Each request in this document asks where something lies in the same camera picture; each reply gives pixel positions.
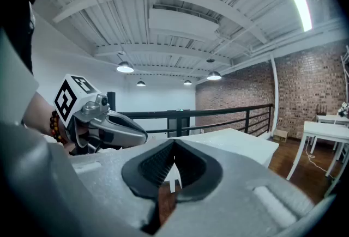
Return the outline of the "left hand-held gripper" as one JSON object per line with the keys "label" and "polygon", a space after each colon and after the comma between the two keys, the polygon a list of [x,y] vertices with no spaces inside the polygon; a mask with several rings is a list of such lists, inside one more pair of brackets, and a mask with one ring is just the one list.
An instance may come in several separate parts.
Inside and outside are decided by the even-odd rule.
{"label": "left hand-held gripper", "polygon": [[[75,144],[73,155],[94,154],[100,149],[134,147],[147,142],[148,134],[129,117],[110,111],[108,98],[82,76],[65,75],[54,99],[67,135]],[[103,124],[107,121],[109,128]],[[88,143],[81,148],[76,140],[76,127],[89,129]]]}

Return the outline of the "person's black shirt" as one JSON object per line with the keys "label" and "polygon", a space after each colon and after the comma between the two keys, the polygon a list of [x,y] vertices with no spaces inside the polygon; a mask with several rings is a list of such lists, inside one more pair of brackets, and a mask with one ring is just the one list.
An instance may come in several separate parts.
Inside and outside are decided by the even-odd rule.
{"label": "person's black shirt", "polygon": [[14,50],[29,72],[32,67],[32,36],[35,16],[32,5],[35,0],[0,1],[0,27],[6,32]]}

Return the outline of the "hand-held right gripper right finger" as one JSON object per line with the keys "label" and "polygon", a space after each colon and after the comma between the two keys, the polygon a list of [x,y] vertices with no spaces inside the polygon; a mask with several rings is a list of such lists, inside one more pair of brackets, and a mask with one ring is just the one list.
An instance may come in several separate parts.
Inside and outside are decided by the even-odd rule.
{"label": "hand-held right gripper right finger", "polygon": [[311,199],[289,181],[246,156],[186,141],[215,158],[223,175],[205,199],[179,203],[155,237],[269,237],[283,228],[269,214],[254,189],[265,186],[300,219],[314,207]]}

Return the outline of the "white side table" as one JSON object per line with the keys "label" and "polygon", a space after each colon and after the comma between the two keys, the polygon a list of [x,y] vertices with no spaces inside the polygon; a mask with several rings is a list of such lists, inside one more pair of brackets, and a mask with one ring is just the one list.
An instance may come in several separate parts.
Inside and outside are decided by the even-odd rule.
{"label": "white side table", "polygon": [[[341,117],[339,115],[317,115],[316,121],[318,123],[326,123],[326,124],[335,124],[335,125],[343,125],[345,127],[349,127],[349,119],[346,117]],[[314,136],[311,141],[311,150],[310,154],[313,154],[318,137]]]}
{"label": "white side table", "polygon": [[349,129],[343,125],[305,121],[303,128],[303,136],[296,157],[294,158],[292,168],[286,180],[290,180],[291,176],[293,175],[293,172],[295,171],[298,165],[307,137],[317,137],[329,141],[349,144]]}

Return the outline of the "person's left forearm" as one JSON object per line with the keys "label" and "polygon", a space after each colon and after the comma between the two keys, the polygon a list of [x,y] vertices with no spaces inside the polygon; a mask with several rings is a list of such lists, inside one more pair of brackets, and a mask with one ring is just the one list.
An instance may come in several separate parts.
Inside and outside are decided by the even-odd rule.
{"label": "person's left forearm", "polygon": [[38,92],[34,94],[25,111],[23,123],[28,128],[53,137],[58,143],[68,143],[65,127],[57,111]]}

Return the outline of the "small cardboard box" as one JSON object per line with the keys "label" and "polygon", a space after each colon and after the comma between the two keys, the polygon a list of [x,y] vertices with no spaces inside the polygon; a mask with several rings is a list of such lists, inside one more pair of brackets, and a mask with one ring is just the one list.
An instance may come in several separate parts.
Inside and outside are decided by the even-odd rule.
{"label": "small cardboard box", "polygon": [[288,131],[275,129],[273,132],[273,140],[279,142],[286,142],[288,137]]}

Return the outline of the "person's left hand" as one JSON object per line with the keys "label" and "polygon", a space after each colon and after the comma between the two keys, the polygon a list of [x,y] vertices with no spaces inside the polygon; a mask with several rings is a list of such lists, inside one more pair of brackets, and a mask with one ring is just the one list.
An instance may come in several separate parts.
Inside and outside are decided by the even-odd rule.
{"label": "person's left hand", "polygon": [[76,127],[76,140],[79,147],[83,148],[88,143],[89,129],[85,126]]}

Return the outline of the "fluorescent ceiling light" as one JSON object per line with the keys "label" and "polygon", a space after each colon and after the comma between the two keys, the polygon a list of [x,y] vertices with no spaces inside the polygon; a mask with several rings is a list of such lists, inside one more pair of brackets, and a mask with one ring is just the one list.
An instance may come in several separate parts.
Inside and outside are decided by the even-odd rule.
{"label": "fluorescent ceiling light", "polygon": [[303,26],[303,31],[307,32],[312,30],[311,15],[310,15],[307,1],[306,0],[293,0],[293,1],[297,7],[297,10],[300,16],[300,20]]}

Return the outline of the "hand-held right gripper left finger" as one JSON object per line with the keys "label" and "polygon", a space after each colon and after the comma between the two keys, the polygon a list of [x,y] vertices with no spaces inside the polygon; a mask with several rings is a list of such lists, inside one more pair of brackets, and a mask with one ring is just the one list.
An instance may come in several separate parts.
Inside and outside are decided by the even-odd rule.
{"label": "hand-held right gripper left finger", "polygon": [[156,200],[135,196],[122,178],[122,167],[131,158],[164,143],[149,140],[146,144],[122,150],[105,149],[96,154],[69,156],[83,184],[102,205],[124,223],[155,236],[175,209],[175,194],[170,184],[158,188]]}

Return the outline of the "black metal railing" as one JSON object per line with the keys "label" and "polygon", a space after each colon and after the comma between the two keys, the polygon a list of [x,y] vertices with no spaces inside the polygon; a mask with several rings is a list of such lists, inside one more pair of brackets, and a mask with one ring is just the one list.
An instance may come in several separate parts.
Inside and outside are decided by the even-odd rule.
{"label": "black metal railing", "polygon": [[[145,112],[124,112],[123,114],[132,120],[163,120],[167,118],[177,118],[177,137],[182,130],[189,132],[196,130],[205,130],[228,125],[239,124],[236,130],[252,135],[258,132],[258,136],[269,132],[271,128],[271,117],[273,104],[263,104],[245,107],[218,108],[210,110],[169,110],[169,111],[145,111]],[[225,121],[216,121],[204,125],[191,125],[182,128],[181,119],[185,117],[194,118],[195,120],[208,117],[226,116]],[[147,129],[148,134],[167,134],[166,128]]]}

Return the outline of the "white vertical pipe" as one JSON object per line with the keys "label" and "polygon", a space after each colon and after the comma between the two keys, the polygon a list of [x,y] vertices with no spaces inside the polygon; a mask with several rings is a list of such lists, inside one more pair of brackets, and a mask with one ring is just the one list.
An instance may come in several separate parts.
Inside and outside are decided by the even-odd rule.
{"label": "white vertical pipe", "polygon": [[278,122],[278,114],[279,114],[279,83],[278,83],[278,74],[276,70],[276,64],[273,54],[270,54],[270,62],[273,70],[273,78],[274,78],[274,117],[273,117],[273,125],[271,129],[270,135],[274,135],[274,131]]}

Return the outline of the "black door with green sign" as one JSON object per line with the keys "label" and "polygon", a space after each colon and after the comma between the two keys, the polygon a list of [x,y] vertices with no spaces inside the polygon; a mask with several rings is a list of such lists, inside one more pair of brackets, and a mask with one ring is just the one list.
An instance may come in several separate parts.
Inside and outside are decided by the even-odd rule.
{"label": "black door with green sign", "polygon": [[[181,125],[182,125],[182,128],[189,127],[190,126],[190,118],[189,117],[182,118]],[[176,117],[167,118],[167,129],[173,130],[173,131],[169,131],[167,133],[168,138],[177,136],[177,118]],[[189,133],[190,132],[187,130],[182,130],[180,136],[188,136]]]}

